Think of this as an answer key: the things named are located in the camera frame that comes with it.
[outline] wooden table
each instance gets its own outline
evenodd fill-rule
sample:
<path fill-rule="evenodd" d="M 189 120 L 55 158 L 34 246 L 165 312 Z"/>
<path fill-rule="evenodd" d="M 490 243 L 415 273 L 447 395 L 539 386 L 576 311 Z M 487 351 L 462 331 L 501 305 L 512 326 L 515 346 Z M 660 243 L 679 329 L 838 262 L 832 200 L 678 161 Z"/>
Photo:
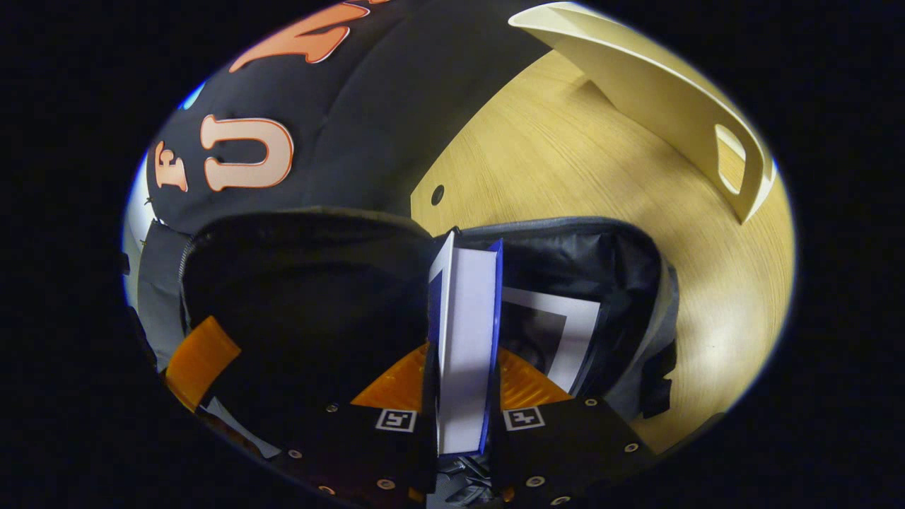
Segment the wooden table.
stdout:
<path fill-rule="evenodd" d="M 724 175 L 742 159 L 722 142 Z M 431 205 L 438 185 L 443 200 Z M 469 121 L 411 195 L 434 235 L 554 216 L 608 216 L 638 225 L 679 276 L 672 407 L 632 427 L 662 452 L 726 411 L 776 346 L 795 271 L 795 234 L 781 178 L 740 225 L 729 205 L 665 141 L 617 111 L 552 51 Z"/>

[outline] metal screw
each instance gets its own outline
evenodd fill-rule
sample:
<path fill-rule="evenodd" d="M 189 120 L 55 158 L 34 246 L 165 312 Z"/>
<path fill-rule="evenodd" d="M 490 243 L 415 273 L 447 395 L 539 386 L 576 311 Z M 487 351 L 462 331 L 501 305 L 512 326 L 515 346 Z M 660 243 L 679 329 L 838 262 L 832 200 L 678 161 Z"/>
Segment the metal screw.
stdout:
<path fill-rule="evenodd" d="M 530 477 L 527 481 L 525 481 L 525 486 L 529 488 L 536 488 L 540 485 L 543 485 L 547 482 L 547 479 L 541 477 L 540 475 L 535 475 Z"/>

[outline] white book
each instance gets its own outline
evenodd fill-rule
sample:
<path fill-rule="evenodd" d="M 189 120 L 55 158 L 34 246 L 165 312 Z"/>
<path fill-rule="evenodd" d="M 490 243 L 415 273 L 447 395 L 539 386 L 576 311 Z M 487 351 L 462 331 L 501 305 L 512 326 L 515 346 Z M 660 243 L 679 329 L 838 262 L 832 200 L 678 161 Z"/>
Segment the white book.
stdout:
<path fill-rule="evenodd" d="M 488 388 L 496 363 L 502 242 L 490 251 L 453 246 L 450 233 L 428 274 L 429 341 L 438 346 L 438 454 L 484 449 Z"/>

